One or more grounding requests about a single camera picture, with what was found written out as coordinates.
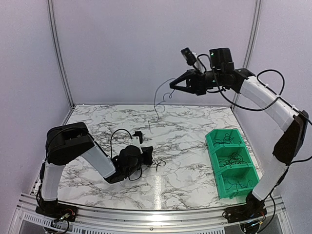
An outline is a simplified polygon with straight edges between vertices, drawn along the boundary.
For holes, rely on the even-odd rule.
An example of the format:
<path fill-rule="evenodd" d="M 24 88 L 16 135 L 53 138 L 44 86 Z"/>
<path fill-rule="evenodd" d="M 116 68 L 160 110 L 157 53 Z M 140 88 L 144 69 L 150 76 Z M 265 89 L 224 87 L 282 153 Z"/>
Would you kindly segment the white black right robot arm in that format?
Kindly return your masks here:
<path fill-rule="evenodd" d="M 310 124 L 309 115 L 306 111 L 290 105 L 282 97 L 282 91 L 276 93 L 248 69 L 236 69 L 229 48 L 209 50 L 206 56 L 211 69 L 204 72 L 195 67 L 195 63 L 200 61 L 199 56 L 195 56 L 189 48 L 182 49 L 181 53 L 187 64 L 193 68 L 171 81 L 171 89 L 198 96 L 205 95 L 215 87 L 221 95 L 224 94 L 224 89 L 231 89 L 258 106 L 255 109 L 237 104 L 237 108 L 265 112 L 283 131 L 282 137 L 273 148 L 273 158 L 267 171 L 249 192 L 246 204 L 242 206 L 242 215 L 252 218 L 283 180 L 289 167 L 297 162 L 294 158 L 303 145 L 307 126 Z"/>

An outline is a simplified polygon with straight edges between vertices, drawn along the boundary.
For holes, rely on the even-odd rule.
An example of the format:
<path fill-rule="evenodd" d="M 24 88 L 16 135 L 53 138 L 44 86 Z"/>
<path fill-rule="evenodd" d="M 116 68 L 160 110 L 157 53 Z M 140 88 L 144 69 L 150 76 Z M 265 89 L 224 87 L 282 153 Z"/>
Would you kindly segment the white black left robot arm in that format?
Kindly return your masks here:
<path fill-rule="evenodd" d="M 96 142 L 83 122 L 54 127 L 47 132 L 45 159 L 40 169 L 40 186 L 36 194 L 38 207 L 51 217 L 60 215 L 58 187 L 67 164 L 84 158 L 109 184 L 121 182 L 143 165 L 153 163 L 153 147 L 144 147 L 141 131 L 130 134 L 130 144 L 117 156 L 110 157 Z"/>

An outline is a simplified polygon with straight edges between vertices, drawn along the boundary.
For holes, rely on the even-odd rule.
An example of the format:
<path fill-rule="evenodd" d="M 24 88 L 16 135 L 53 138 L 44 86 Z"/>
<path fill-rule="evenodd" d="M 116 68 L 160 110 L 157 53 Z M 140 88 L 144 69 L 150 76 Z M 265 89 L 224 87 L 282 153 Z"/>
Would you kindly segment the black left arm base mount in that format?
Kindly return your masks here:
<path fill-rule="evenodd" d="M 39 197 L 36 198 L 36 213 L 51 217 L 56 221 L 67 220 L 74 222 L 77 216 L 78 208 L 76 206 L 59 203 L 58 200 L 45 201 Z"/>

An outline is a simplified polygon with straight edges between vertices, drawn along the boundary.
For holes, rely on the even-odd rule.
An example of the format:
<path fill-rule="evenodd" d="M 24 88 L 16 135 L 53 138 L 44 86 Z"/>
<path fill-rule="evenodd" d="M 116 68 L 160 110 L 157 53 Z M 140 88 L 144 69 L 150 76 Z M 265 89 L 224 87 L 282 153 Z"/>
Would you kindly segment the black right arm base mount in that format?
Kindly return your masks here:
<path fill-rule="evenodd" d="M 224 210 L 222 216 L 228 223 L 247 221 L 267 214 L 264 208 L 264 200 L 258 200 L 252 192 L 245 199 L 245 204 L 228 207 Z"/>

